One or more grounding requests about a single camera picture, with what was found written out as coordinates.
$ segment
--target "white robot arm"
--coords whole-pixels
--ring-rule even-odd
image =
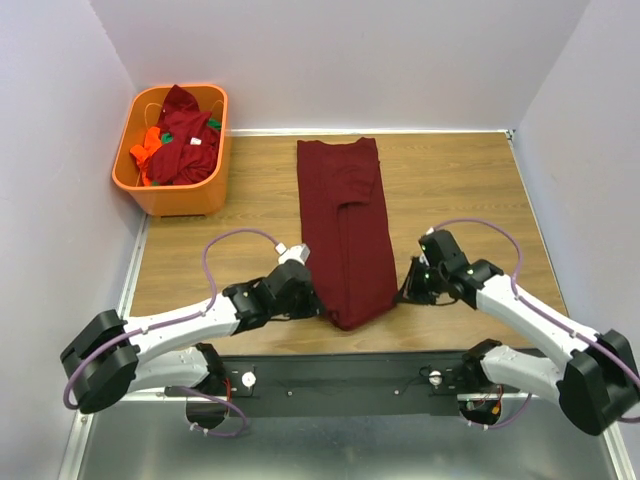
[[[459,368],[450,374],[438,372],[439,381],[455,385],[456,393],[494,384],[530,392],[559,404],[574,425],[591,435],[640,401],[628,375],[593,347],[606,348],[637,376],[622,335],[600,335],[561,315],[486,260],[469,263],[447,230],[430,231],[419,243],[423,254],[414,258],[398,301],[435,304],[447,293],[506,323],[544,355],[527,355],[486,340],[462,355]],[[215,349],[200,342],[260,328],[278,316],[295,319],[322,313],[304,266],[309,249],[298,245],[277,250],[279,265],[271,274],[227,287],[213,306],[209,299],[148,317],[120,319],[113,310],[97,315],[61,354],[69,377],[66,393],[73,391],[78,402],[67,406],[94,413],[137,390],[198,389],[224,377]],[[555,324],[545,316],[553,317]]]

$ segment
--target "laundry basket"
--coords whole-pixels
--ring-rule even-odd
[[[147,129],[157,123],[162,103],[171,86],[153,87],[140,93],[131,105],[111,177],[119,188],[131,194],[150,215],[208,215],[220,210],[227,196],[231,152],[227,94],[215,85],[181,87],[198,100],[200,110],[211,110],[211,117],[222,124],[218,161],[214,172],[200,183],[144,186],[129,150],[134,145],[142,144]]]

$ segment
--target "wooden tabletop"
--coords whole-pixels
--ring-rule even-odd
[[[225,208],[211,217],[153,219],[132,315],[155,314],[208,298],[201,251],[220,233],[257,227],[287,245],[299,243],[296,141],[348,143],[357,138],[234,138]],[[431,225],[461,216],[482,217],[498,223],[521,243],[525,263],[519,284],[564,312],[504,134],[389,134],[377,136],[376,141],[398,285],[410,257],[419,253],[418,237]],[[471,261],[486,258],[506,272],[513,269],[514,249],[499,234],[479,225],[452,226],[451,230]],[[271,244],[251,234],[226,239],[209,254],[220,287],[264,276],[275,262]],[[467,349],[486,338],[516,347],[529,345],[510,328],[462,303],[399,305],[353,332],[313,318],[272,322],[212,342],[221,354],[282,354]]]

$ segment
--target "purple cable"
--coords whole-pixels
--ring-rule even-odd
[[[609,360],[611,360],[614,364],[616,364],[616,366],[618,366],[618,368],[620,368],[620,370],[622,370],[624,372],[624,374],[631,379],[631,381],[635,384],[635,386],[638,389],[640,389],[640,377],[638,377],[638,375],[633,370],[631,370],[631,368],[629,368],[629,366],[627,366],[616,355],[611,353],[609,350],[607,350],[605,347],[603,347],[599,343],[594,342],[589,337],[587,337],[587,336],[585,336],[585,335],[583,335],[583,334],[581,334],[579,332],[575,332],[574,333],[574,331],[571,329],[571,327],[566,326],[560,320],[558,320],[558,319],[554,318],[553,316],[549,315],[548,313],[540,310],[538,307],[533,305],[531,302],[529,302],[526,298],[522,297],[518,293],[518,285],[516,284],[516,280],[518,278],[518,274],[520,273],[520,270],[522,269],[522,262],[524,260],[524,255],[522,253],[522,249],[520,248],[520,244],[518,243],[518,241],[512,235],[510,235],[506,230],[504,230],[503,228],[499,227],[495,223],[491,223],[491,222],[488,222],[486,220],[482,220],[480,218],[473,218],[473,217],[456,218],[454,220],[447,220],[446,222],[442,222],[442,223],[436,225],[435,227],[433,227],[433,229],[434,230],[439,230],[442,227],[444,227],[446,225],[450,225],[452,223],[479,223],[479,224],[482,224],[482,225],[486,225],[487,227],[489,227],[489,228],[495,230],[496,232],[501,233],[502,235],[507,237],[507,239],[511,242],[511,244],[516,248],[516,252],[518,253],[518,263],[516,264],[516,268],[514,269],[513,273],[511,274],[511,290],[513,291],[513,293],[516,296],[516,298],[519,301],[521,301],[523,305],[525,305],[530,310],[532,310],[535,313],[537,313],[538,315],[540,315],[545,320],[548,320],[549,322],[551,322],[553,325],[555,325],[559,329],[567,332],[569,335],[575,335],[575,337],[578,340],[581,340],[584,343],[586,343],[587,345],[589,345],[590,347],[593,347],[596,350],[598,350],[598,352],[602,353]],[[640,417],[620,418],[619,421],[622,422],[622,423],[640,423]]]
[[[202,269],[204,270],[204,274],[207,277],[207,280],[209,282],[209,286],[211,287],[211,300],[209,301],[209,303],[207,304],[207,306],[204,309],[205,313],[208,312],[209,310],[211,310],[211,307],[213,307],[214,303],[216,302],[216,296],[218,295],[218,287],[217,287],[216,282],[215,282],[215,280],[213,278],[213,275],[211,274],[211,270],[209,270],[209,266],[207,265],[207,253],[209,252],[209,249],[214,244],[218,243],[223,238],[227,238],[227,237],[229,237],[231,235],[235,235],[237,233],[245,233],[245,232],[246,233],[255,233],[257,235],[262,235],[263,237],[265,237],[268,240],[270,240],[271,243],[273,243],[274,245],[278,245],[278,243],[279,243],[274,237],[272,237],[268,233],[263,232],[262,230],[259,230],[257,228],[238,228],[238,229],[231,230],[229,232],[223,233],[222,235],[218,235],[213,240],[211,240],[207,244],[207,246],[204,247],[204,250],[202,251]],[[176,325],[178,323],[186,322],[188,320],[193,320],[194,318],[198,318],[201,315],[202,315],[202,313],[200,311],[197,311],[197,312],[194,312],[194,313],[192,313],[190,315],[185,315],[184,317],[179,317],[179,318],[175,318],[173,320],[165,320],[164,322],[155,323],[153,325],[149,325],[149,331],[157,330],[159,328],[169,327],[171,325]],[[93,362],[96,358],[98,358],[102,353],[104,353],[105,351],[107,351],[111,347],[113,347],[115,345],[118,345],[119,343],[124,342],[125,340],[128,340],[131,337],[134,337],[136,335],[140,335],[142,333],[143,333],[142,328],[138,328],[138,329],[132,330],[130,332],[122,333],[122,334],[118,335],[117,337],[112,338],[108,342],[102,344],[96,350],[91,352],[91,354],[89,354],[89,356],[87,358],[85,358],[80,363],[80,365],[78,365],[78,368],[76,368],[74,370],[74,372],[71,374],[71,376],[69,377],[69,381],[67,382],[67,385],[64,387],[64,393],[63,393],[63,397],[62,397],[62,401],[64,403],[64,406],[67,407],[70,410],[77,410],[78,409],[78,405],[71,403],[71,400],[70,400],[69,397],[71,396],[71,391],[73,390],[73,386],[75,385],[76,381],[78,381],[78,378],[80,377],[80,375],[82,375],[82,372],[85,371],[85,369],[87,368],[87,366],[91,362]],[[201,397],[206,398],[208,400],[211,400],[212,398],[215,398],[216,402],[221,403],[221,404],[223,404],[225,406],[226,406],[226,403],[228,403],[228,402],[225,403],[225,402],[221,401],[220,399],[218,399],[216,397],[210,397],[208,395],[200,394],[196,390],[192,390],[192,389],[188,389],[188,390],[191,390],[189,393],[192,393],[193,395],[200,395]],[[242,428],[240,430],[238,430],[237,432],[234,432],[233,434],[220,434],[221,436],[234,436],[234,435],[237,435],[242,430],[244,430],[244,428],[246,427],[246,416],[244,415],[244,413],[241,413],[240,409],[238,407],[236,407],[235,405],[233,407],[228,407],[228,408],[231,408],[232,410],[234,410],[235,412],[240,414],[241,417],[244,418],[243,426],[242,426]]]

